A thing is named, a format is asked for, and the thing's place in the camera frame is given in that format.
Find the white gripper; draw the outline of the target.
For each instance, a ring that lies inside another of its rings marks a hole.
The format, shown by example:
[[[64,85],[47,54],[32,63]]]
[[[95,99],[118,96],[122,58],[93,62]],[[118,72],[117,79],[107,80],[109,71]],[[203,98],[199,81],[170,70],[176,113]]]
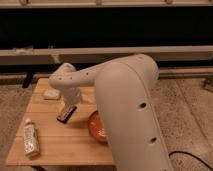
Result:
[[[67,113],[68,105],[74,105],[81,101],[82,96],[79,88],[68,88],[62,90],[64,102],[59,110],[59,115],[64,116]]]

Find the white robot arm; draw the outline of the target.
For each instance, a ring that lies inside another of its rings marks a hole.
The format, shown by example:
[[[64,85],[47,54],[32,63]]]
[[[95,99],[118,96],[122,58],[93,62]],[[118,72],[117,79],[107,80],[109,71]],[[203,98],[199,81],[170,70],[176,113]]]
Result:
[[[136,54],[77,71],[62,64],[49,78],[68,105],[92,86],[117,171],[173,171],[151,101],[159,70],[152,57]]]

